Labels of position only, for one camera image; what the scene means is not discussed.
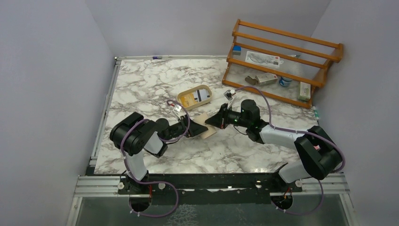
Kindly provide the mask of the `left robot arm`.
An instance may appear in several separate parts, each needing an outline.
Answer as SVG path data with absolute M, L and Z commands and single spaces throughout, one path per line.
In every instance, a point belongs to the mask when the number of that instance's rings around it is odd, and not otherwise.
M 206 126 L 192 121 L 188 116 L 181 116 L 177 123 L 170 125 L 165 118 L 152 121 L 134 112 L 114 126 L 109 137 L 114 146 L 121 150 L 127 175 L 131 178 L 131 189 L 140 194 L 148 187 L 143 150 L 159 158 L 169 144 L 177 142 L 182 136 L 195 137 L 207 131 Z

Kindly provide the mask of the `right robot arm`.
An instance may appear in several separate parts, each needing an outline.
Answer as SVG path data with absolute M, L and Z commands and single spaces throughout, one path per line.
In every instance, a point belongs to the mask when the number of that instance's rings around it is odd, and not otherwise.
M 320 126 L 305 131 L 272 127 L 262 120 L 259 107 L 251 99 L 241 103 L 239 112 L 233 111 L 228 104 L 222 104 L 219 111 L 206 119 L 205 123 L 219 129 L 225 129 L 228 125 L 244 127 L 247 136 L 254 142 L 296 150 L 300 159 L 280 167 L 271 179 L 272 187 L 279 192 L 300 179 L 323 180 L 344 162 Z

